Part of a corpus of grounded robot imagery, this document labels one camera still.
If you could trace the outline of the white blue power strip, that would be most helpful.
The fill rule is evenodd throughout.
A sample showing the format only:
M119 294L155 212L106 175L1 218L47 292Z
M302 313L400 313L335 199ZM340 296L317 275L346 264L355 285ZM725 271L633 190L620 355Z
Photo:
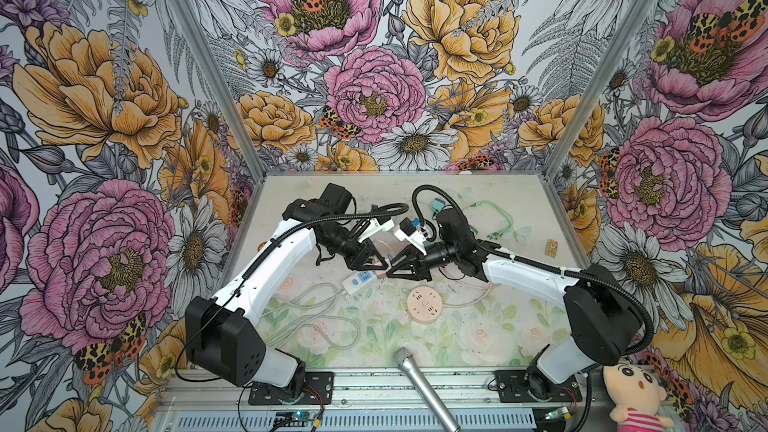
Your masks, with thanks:
M357 271L342 281L344 291L354 296L381 282L375 271Z

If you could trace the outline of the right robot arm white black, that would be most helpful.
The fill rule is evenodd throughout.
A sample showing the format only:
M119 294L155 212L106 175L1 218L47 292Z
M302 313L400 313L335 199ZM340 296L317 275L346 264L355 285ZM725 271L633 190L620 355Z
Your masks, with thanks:
M411 201L416 203L424 191L437 194L446 205L432 219L418 212L395 227L395 237L406 246L393 258L387 276L429 281L433 270L454 265L467 277L509 286L560 307L568 318L569 334L538 352L521 378L533 400L548 401L577 374L616 365L651 343L655 334L651 314L606 268L556 267L481 240L444 190L419 186Z

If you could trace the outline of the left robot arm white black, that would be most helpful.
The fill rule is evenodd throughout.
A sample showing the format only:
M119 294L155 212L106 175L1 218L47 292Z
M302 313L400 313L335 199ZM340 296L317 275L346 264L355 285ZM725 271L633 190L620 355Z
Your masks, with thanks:
M186 342L179 357L237 387L262 384L271 396L295 401L308 391L305 363L266 344L257 325L279 286L317 248L343 258L353 272L387 267L371 235L389 231L405 203L351 213L353 195L329 184L320 197L296 199L273 235L235 278L211 297L194 298L185 310Z

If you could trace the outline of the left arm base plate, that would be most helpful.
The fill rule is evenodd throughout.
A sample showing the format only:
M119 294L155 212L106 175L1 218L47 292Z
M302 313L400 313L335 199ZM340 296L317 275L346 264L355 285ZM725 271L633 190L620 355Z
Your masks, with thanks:
M334 392L335 374L330 371L309 371L300 387L279 388L256 382L250 389L251 406L330 405Z

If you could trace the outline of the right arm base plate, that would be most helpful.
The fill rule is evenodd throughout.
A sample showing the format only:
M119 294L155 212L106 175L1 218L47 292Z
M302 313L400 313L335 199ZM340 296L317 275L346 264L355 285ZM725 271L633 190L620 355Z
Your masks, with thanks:
M502 369L494 372L493 383L502 403L544 404L582 400L575 376L556 384L539 372Z

